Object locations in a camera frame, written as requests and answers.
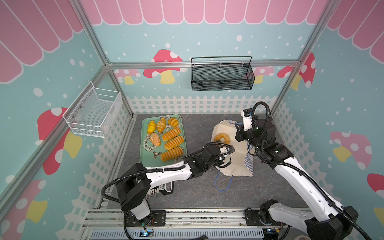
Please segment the ring doughnut bread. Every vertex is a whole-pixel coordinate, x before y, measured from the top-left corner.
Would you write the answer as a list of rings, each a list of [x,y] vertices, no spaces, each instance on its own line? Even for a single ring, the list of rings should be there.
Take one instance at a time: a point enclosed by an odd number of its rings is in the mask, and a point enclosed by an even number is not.
[[[229,145],[231,143],[231,138],[228,134],[225,133],[218,133],[214,137],[214,142],[215,143],[223,143]]]

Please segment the checkered paper bag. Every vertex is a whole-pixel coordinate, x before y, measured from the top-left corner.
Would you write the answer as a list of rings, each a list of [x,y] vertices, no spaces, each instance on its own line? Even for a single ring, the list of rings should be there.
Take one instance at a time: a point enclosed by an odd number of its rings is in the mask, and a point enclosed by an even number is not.
[[[228,134],[231,138],[230,145],[233,145],[235,148],[235,152],[231,154],[232,163],[223,169],[216,167],[219,173],[231,177],[230,183],[228,184],[225,190],[220,190],[218,188],[218,178],[220,174],[218,174],[215,178],[215,187],[219,192],[225,192],[230,187],[233,177],[253,177],[254,176],[254,163],[253,156],[248,154],[248,143],[246,141],[238,142],[235,139],[236,136],[236,125],[238,125],[233,120],[224,120],[218,123],[212,132],[211,141],[214,142],[214,137],[218,133]]]

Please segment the rectangular crusty pastry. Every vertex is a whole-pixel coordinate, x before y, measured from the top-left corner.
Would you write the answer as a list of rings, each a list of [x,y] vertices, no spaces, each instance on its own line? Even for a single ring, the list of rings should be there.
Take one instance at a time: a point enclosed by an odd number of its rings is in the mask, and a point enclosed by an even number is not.
[[[162,153],[161,154],[161,160],[163,162],[174,160],[174,159],[181,157],[183,155],[183,153],[184,153],[183,149],[181,147],[177,147],[177,148],[174,148],[174,149],[171,149],[169,151]]]

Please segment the long twisted bread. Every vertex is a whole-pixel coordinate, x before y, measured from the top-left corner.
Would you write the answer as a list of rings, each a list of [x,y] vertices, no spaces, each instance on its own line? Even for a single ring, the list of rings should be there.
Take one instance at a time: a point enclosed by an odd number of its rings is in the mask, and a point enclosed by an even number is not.
[[[175,137],[177,137],[181,133],[181,130],[179,127],[173,128],[162,135],[163,142],[167,142]]]

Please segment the oval bun bread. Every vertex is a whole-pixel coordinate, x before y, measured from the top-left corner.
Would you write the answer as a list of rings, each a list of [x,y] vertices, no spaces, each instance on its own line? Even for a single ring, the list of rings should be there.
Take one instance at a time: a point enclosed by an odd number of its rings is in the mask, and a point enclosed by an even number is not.
[[[155,147],[159,147],[161,143],[161,139],[157,133],[152,133],[150,135],[150,141]]]

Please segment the yellow curved bread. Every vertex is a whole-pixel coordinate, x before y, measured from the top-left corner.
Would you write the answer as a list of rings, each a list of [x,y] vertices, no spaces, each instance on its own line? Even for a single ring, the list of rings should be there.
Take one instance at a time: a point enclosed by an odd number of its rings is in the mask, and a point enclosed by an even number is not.
[[[150,136],[157,129],[155,121],[150,121],[147,128],[147,134]]]

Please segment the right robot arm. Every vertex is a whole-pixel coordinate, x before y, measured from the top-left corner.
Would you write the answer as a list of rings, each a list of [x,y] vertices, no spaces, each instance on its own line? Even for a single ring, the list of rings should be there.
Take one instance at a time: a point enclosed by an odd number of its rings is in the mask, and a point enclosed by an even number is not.
[[[280,174],[301,196],[310,211],[287,207],[276,200],[260,206],[259,219],[264,225],[281,222],[306,233],[312,240],[343,240],[358,231],[366,240],[370,236],[357,224],[358,212],[344,207],[330,196],[299,164],[294,154],[276,141],[276,127],[270,119],[270,108],[257,102],[241,112],[243,123],[237,127],[236,140],[247,141],[252,156]]]

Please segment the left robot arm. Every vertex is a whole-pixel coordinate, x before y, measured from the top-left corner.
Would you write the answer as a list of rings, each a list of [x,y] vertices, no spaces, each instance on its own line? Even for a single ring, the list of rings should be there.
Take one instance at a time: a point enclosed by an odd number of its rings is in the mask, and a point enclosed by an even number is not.
[[[163,184],[186,181],[202,176],[211,167],[226,168],[232,162],[224,159],[235,152],[232,145],[207,143],[195,153],[183,156],[176,164],[165,167],[144,167],[134,164],[123,176],[104,185],[101,196],[119,203],[125,215],[134,215],[142,226],[153,221],[153,213],[146,200],[147,193]]]

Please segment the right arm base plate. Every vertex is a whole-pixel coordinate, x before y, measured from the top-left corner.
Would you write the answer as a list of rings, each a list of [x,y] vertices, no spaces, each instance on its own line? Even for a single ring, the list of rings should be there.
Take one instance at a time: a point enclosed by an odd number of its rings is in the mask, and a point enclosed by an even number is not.
[[[247,226],[283,226],[281,222],[272,220],[266,210],[247,208],[244,211]]]

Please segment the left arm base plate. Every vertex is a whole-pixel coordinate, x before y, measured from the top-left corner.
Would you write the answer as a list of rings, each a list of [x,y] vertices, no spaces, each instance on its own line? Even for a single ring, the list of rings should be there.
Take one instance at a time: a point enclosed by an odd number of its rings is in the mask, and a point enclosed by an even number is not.
[[[164,210],[151,211],[151,213],[141,219],[138,220],[136,216],[128,211],[126,217],[126,226],[127,227],[164,227],[166,221],[167,212]]]

